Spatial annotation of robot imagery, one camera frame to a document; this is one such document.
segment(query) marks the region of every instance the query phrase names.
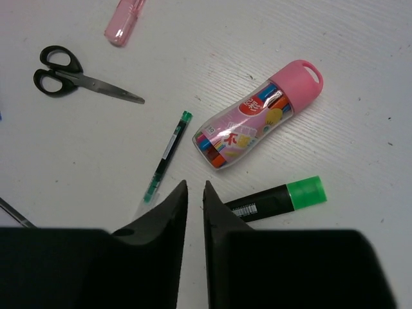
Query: clear plastic container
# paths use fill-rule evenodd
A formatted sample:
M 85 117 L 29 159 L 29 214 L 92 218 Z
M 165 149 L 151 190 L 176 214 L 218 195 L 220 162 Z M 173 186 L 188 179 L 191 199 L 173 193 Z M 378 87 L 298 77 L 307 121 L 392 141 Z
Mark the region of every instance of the clear plastic container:
M 111 44 L 124 46 L 130 38 L 145 0 L 120 0 L 104 36 Z
M 322 75 L 312 64 L 291 62 L 251 94 L 206 121 L 193 143 L 215 169 L 230 166 L 315 100 L 322 88 Z

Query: white surface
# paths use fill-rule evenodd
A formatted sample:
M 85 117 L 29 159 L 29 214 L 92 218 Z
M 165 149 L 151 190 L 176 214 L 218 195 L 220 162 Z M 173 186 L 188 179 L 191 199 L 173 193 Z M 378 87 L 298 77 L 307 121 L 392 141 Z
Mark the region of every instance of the white surface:
M 42 227 L 115 230 L 187 109 L 194 118 L 159 190 L 163 199 L 189 184 L 179 308 L 207 307 L 205 180 L 229 201 L 317 174 L 328 203 L 253 227 L 361 230 L 400 307 L 412 308 L 412 1 L 148 0 L 124 49 L 103 36 L 117 1 L 0 4 L 0 196 Z M 147 104 L 85 89 L 46 97 L 32 75 L 51 44 Z M 212 171 L 194 132 L 294 59 L 323 73 L 322 95 L 237 165 Z

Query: black scissor handle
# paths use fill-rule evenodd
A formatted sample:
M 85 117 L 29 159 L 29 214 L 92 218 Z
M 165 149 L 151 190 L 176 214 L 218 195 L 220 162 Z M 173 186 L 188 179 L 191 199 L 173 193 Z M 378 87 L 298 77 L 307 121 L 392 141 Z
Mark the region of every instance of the black scissor handle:
M 61 64 L 50 62 L 49 56 L 54 53 L 65 53 L 69 56 L 70 63 L 67 66 L 63 66 Z M 53 45 L 46 47 L 40 53 L 40 61 L 52 70 L 65 71 L 69 73 L 83 73 L 83 68 L 79 60 L 77 60 L 76 56 L 74 56 L 74 54 L 71 51 L 69 51 L 67 48 L 63 46 Z
M 62 83 L 62 88 L 57 91 L 47 91 L 42 83 L 43 78 L 50 77 Z M 62 97 L 68 95 L 73 90 L 77 89 L 77 86 L 70 79 L 65 79 L 64 77 L 58 76 L 53 70 L 42 70 L 39 69 L 34 73 L 33 76 L 34 84 L 37 89 L 48 95 L 49 97 Z

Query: pen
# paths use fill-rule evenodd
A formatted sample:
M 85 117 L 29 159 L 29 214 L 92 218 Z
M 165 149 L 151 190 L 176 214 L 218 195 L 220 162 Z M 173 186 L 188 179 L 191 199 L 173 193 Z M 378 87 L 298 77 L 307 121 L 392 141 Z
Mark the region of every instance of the pen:
M 139 204 L 135 218 L 138 218 L 145 214 L 147 211 L 153 208 L 153 205 L 156 202 L 158 197 L 157 189 L 159 188 L 160 182 L 163 179 L 163 176 L 168 168 L 170 161 L 172 160 L 173 154 L 178 147 L 180 140 L 182 139 L 183 134 L 185 133 L 186 127 L 192 119 L 192 114 L 188 111 L 184 111 L 183 115 L 174 130 L 174 133 L 167 144 L 166 150 L 162 156 L 162 159 L 159 162 L 159 165 L 154 172 L 152 180 L 150 181 L 149 187 L 147 188 L 142 201 Z

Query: black plastic object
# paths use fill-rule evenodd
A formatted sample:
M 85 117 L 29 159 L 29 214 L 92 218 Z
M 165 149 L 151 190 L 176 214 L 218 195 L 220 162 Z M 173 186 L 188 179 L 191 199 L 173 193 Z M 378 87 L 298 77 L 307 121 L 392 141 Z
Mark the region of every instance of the black plastic object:
M 176 308 L 187 216 L 182 181 L 113 236 L 0 229 L 0 308 Z
M 183 181 L 112 236 L 0 229 L 0 308 L 175 309 L 186 216 Z M 210 309 L 395 308 L 358 232 L 253 230 L 210 182 L 203 218 Z
M 63 66 L 62 64 L 50 62 L 49 58 L 54 53 L 65 53 L 67 56 L 69 56 L 70 63 L 66 66 Z M 58 45 L 48 46 L 40 53 L 40 61 L 48 66 L 51 70 L 46 71 L 39 69 L 34 73 L 33 81 L 38 90 L 50 97 L 61 97 L 71 93 L 78 88 L 78 86 L 74 85 L 74 83 L 70 79 L 64 78 L 63 76 L 56 73 L 56 71 L 67 73 L 83 73 L 83 68 L 79 60 L 67 48 Z M 45 77 L 50 77 L 61 82 L 62 88 L 57 91 L 46 90 L 42 83 L 42 80 Z
M 68 65 L 63 66 L 62 64 L 50 62 L 49 58 L 54 53 L 65 53 L 70 58 L 70 62 Z M 80 61 L 76 58 L 74 53 L 69 51 L 67 48 L 59 45 L 48 46 L 43 49 L 40 53 L 40 61 L 41 63 L 48 66 L 50 69 L 55 71 L 63 71 L 68 73 L 83 73 L 82 65 Z
M 295 211 L 286 185 L 238 198 L 226 203 L 226 206 L 244 222 Z
M 368 241 L 354 230 L 252 230 L 203 195 L 210 309 L 396 308 Z
M 50 77 L 51 79 L 61 82 L 62 88 L 60 88 L 57 91 L 46 90 L 46 88 L 44 88 L 43 86 L 43 78 L 45 77 Z M 34 72 L 33 81 L 38 90 L 43 92 L 45 95 L 48 95 L 49 97 L 53 97 L 53 98 L 58 98 L 64 95 L 68 95 L 69 93 L 73 92 L 74 90 L 78 88 L 78 86 L 74 85 L 74 83 L 70 79 L 66 79 L 64 77 L 57 75 L 56 72 L 53 70 L 46 71 L 46 70 L 38 69 L 36 72 Z

